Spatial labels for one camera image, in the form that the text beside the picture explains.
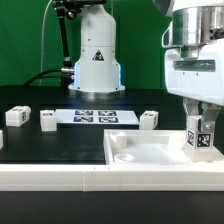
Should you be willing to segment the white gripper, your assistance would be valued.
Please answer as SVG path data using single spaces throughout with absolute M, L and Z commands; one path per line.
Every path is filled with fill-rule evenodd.
M 178 49 L 169 49 L 164 64 L 167 91 L 187 97 L 183 99 L 187 116 L 198 115 L 199 101 L 203 101 L 201 131 L 213 133 L 224 106 L 224 43 L 203 46 L 199 58 L 193 60 L 184 60 Z

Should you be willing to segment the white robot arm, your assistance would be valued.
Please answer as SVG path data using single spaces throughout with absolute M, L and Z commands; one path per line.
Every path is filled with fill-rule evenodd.
M 224 0 L 152 0 L 171 22 L 162 35 L 167 90 L 184 98 L 185 113 L 198 114 L 211 133 L 224 106 Z M 115 60 L 116 23 L 103 6 L 82 9 L 81 55 L 70 89 L 87 95 L 122 88 Z

